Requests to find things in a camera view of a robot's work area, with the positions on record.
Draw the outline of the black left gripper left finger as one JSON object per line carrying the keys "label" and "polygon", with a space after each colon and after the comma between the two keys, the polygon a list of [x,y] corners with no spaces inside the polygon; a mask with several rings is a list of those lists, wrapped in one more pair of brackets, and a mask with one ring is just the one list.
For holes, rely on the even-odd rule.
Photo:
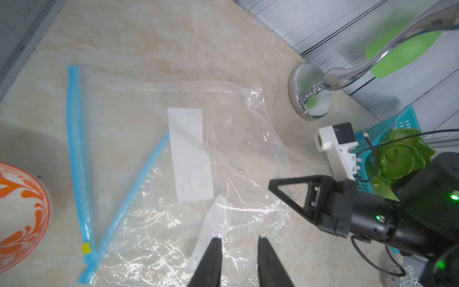
{"label": "black left gripper left finger", "polygon": [[200,260],[188,287],[220,287],[222,240],[214,237]]}

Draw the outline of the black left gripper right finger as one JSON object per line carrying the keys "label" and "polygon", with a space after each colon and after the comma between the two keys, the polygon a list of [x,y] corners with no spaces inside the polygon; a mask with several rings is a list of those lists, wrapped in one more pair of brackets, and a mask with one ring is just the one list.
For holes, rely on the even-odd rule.
{"label": "black left gripper right finger", "polygon": [[260,287],[294,287],[269,240],[258,239],[257,270]]}

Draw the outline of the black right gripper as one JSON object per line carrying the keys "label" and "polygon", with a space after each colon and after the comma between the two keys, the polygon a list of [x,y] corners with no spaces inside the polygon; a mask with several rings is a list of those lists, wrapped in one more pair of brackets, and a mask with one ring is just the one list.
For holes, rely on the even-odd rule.
{"label": "black right gripper", "polygon": [[415,220],[400,202],[358,191],[351,180],[336,182],[325,175],[272,179],[268,190],[332,235],[352,234],[426,258],[437,257],[455,244]]}

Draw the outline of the chinese cabbage dark green leafy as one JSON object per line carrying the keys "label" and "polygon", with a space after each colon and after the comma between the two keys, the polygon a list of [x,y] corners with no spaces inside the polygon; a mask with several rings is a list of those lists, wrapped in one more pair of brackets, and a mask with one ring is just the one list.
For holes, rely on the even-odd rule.
{"label": "chinese cabbage dark green leafy", "polygon": [[418,129],[394,128],[376,147],[377,158],[369,155],[366,171],[374,194],[397,200],[391,190],[396,181],[430,164],[436,152],[419,134]]}

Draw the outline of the clear zipper bag blue seal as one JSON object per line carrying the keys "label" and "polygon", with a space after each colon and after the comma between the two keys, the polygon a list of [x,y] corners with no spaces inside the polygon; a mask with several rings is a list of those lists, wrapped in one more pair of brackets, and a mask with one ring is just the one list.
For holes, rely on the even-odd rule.
{"label": "clear zipper bag blue seal", "polygon": [[79,283],[184,287],[217,237],[221,285],[258,286],[258,238],[281,244],[289,218],[267,189],[289,160],[262,88],[68,75]]}

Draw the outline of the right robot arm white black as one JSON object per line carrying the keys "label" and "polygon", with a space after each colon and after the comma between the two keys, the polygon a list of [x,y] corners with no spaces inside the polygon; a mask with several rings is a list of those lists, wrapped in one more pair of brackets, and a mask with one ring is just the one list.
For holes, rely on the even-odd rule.
{"label": "right robot arm white black", "polygon": [[268,189],[322,232],[424,257],[423,286],[458,286],[458,241],[424,226],[400,202],[359,191],[353,180],[323,175],[272,179]]}

